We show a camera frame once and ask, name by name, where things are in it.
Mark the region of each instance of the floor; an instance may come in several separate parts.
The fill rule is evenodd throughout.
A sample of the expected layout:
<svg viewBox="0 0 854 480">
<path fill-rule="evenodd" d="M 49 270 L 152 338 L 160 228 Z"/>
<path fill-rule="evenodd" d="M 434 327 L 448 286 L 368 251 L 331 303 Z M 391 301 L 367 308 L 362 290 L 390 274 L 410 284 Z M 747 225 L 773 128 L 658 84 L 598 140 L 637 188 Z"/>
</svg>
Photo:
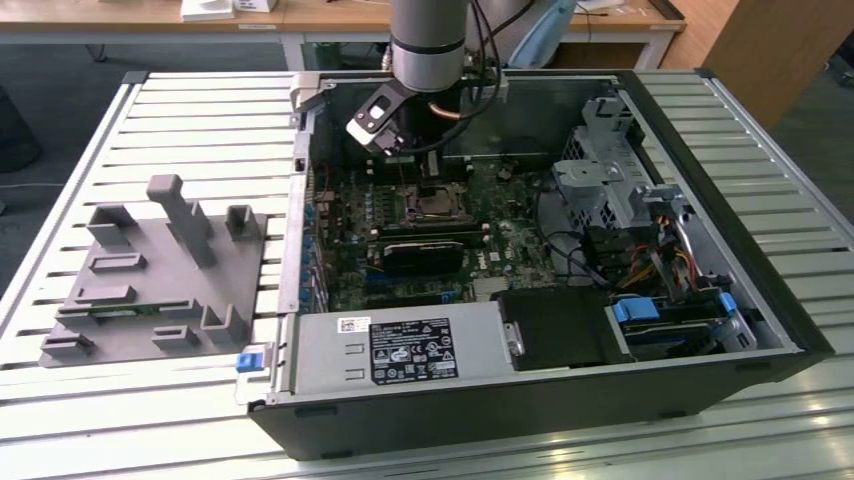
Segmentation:
<svg viewBox="0 0 854 480">
<path fill-rule="evenodd" d="M 286 69 L 276 45 L 115 45 L 93 63 L 83 46 L 0 46 L 0 85 L 41 143 L 40 159 L 0 174 L 0 294 L 85 149 L 124 73 Z M 854 88 L 821 74 L 771 134 L 842 212 L 854 219 Z"/>
</svg>

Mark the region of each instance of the white table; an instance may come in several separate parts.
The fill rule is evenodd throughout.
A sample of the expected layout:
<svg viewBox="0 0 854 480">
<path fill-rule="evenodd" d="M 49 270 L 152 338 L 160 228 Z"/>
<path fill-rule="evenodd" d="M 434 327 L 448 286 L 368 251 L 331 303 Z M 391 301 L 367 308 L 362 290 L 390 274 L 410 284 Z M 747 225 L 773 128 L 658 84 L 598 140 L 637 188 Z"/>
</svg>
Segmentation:
<svg viewBox="0 0 854 480">
<path fill-rule="evenodd" d="M 693 72 L 642 80 L 837 357 L 694 417 L 315 463 L 288 459 L 246 417 L 235 355 L 40 368 L 92 241 L 81 227 L 92 204 L 131 202 L 136 218 L 162 217 L 144 195 L 155 173 L 183 176 L 208 214 L 236 202 L 274 216 L 254 340 L 276 338 L 291 74 L 152 74 L 119 89 L 0 301 L 0 477 L 759 480 L 854 468 L 851 226 L 715 80 Z"/>
</svg>

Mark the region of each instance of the warning label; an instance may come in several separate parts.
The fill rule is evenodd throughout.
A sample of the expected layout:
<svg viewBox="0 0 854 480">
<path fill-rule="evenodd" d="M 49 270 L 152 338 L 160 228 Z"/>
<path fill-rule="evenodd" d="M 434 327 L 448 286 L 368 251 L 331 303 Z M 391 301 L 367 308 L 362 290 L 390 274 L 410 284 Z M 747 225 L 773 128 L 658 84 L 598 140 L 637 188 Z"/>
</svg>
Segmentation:
<svg viewBox="0 0 854 480">
<path fill-rule="evenodd" d="M 371 380 L 376 385 L 459 377 L 447 318 L 375 323 L 371 330 Z"/>
</svg>

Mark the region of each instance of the blue tab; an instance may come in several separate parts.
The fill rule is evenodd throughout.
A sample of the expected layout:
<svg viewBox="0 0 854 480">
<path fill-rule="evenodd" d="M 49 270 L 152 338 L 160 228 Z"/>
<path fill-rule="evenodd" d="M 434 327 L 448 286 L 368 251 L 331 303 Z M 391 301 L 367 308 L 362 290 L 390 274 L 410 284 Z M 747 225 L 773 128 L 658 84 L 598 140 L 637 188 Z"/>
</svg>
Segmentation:
<svg viewBox="0 0 854 480">
<path fill-rule="evenodd" d="M 614 310 L 614 317 L 618 323 L 629 321 L 629 312 L 619 303 L 611 306 L 611 310 Z"/>
<path fill-rule="evenodd" d="M 729 292 L 723 292 L 721 294 L 721 303 L 723 304 L 723 308 L 726 309 L 726 313 L 733 313 L 738 310 L 738 305 L 735 304 L 735 299 Z"/>
<path fill-rule="evenodd" d="M 623 298 L 617 304 L 626 310 L 629 320 L 655 320 L 661 316 L 650 297 Z"/>
<path fill-rule="evenodd" d="M 260 372 L 264 370 L 264 354 L 262 352 L 242 353 L 238 356 L 238 373 Z"/>
</svg>

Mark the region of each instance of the wooden desk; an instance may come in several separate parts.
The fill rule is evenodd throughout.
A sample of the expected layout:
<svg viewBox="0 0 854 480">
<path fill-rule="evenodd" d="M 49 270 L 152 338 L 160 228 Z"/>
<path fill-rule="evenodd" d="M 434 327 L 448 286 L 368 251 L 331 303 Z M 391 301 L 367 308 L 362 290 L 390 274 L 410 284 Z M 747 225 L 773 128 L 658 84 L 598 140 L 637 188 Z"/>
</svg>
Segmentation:
<svg viewBox="0 0 854 480">
<path fill-rule="evenodd" d="M 606 17 L 575 16 L 563 42 L 641 44 L 637 67 L 657 68 L 685 22 L 665 19 L 649 0 L 630 0 L 629 6 Z M 306 70 L 316 65 L 306 44 L 388 40 L 391 8 L 382 3 L 279 0 L 271 13 L 235 12 L 230 20 L 188 23 L 179 12 L 180 0 L 1 0 L 0 43 L 275 42 L 288 68 Z"/>
<path fill-rule="evenodd" d="M 304 32 L 388 32 L 391 7 L 388 0 L 359 1 L 288 0 L 283 28 Z M 594 32 L 642 32 L 685 28 L 685 21 L 667 20 L 649 0 L 630 0 L 627 7 L 603 10 L 607 17 L 590 17 Z M 587 32 L 587 18 L 577 15 L 571 32 Z"/>
<path fill-rule="evenodd" d="M 279 30 L 287 3 L 271 13 L 235 12 L 235 18 L 182 22 L 180 0 L 3 0 L 4 33 L 215 33 L 239 32 L 242 25 Z"/>
</svg>

